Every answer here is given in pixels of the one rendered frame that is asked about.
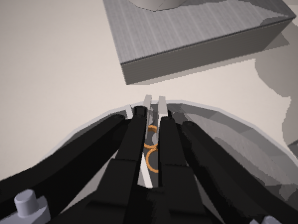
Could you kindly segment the grey round table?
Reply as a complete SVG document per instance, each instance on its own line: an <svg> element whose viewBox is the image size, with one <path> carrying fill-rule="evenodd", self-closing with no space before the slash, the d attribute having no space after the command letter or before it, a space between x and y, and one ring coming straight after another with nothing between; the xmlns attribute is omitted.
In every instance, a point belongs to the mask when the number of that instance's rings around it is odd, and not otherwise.
<svg viewBox="0 0 298 224"><path fill-rule="evenodd" d="M142 106L143 102L108 110L77 127L40 161L112 115L120 114L125 119L132 119L134 107ZM298 211L298 161L291 152L256 125L221 108L186 100L166 100L166 105L176 123L196 123L268 191ZM149 151L143 149L138 185L154 188L158 187L158 173L147 167L146 155ZM111 158L115 158L117 152ZM96 190L110 159L64 210Z"/></svg>

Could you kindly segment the grey metal bushing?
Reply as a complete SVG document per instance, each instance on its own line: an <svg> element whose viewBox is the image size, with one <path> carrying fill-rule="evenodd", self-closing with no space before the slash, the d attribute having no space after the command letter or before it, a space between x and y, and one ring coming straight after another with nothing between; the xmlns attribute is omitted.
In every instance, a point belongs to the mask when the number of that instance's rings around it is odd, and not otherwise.
<svg viewBox="0 0 298 224"><path fill-rule="evenodd" d="M154 125L155 123L155 111L153 110L153 108L151 107L151 110L150 110L150 115L152 116L152 120L151 122L149 122L149 125Z"/></svg>

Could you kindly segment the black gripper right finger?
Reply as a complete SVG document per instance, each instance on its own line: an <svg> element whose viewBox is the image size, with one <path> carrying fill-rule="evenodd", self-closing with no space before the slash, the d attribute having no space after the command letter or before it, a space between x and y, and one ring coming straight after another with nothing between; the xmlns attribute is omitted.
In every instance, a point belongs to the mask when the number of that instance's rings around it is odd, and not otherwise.
<svg viewBox="0 0 298 224"><path fill-rule="evenodd" d="M196 123L176 123L165 96L159 96L156 140L167 224L213 224L195 176L225 224L298 224L297 210L270 193Z"/></svg>

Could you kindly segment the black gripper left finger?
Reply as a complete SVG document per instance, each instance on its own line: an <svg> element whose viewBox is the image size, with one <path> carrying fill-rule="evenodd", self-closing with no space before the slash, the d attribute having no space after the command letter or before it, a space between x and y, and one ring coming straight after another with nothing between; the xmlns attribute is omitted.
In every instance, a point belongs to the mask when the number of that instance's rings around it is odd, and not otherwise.
<svg viewBox="0 0 298 224"><path fill-rule="evenodd" d="M138 184L152 95L132 119L115 114L35 166L0 181L0 224L46 224L111 158L77 224L125 224Z"/></svg>

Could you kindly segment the blue crate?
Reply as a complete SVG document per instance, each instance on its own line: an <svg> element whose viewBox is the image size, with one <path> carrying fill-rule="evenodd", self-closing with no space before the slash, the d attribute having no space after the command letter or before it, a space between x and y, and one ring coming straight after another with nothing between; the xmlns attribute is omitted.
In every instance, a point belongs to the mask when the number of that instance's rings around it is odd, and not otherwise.
<svg viewBox="0 0 298 224"><path fill-rule="evenodd" d="M291 152L294 154L294 156L298 160L298 140L288 145L288 148L291 150Z"/></svg>

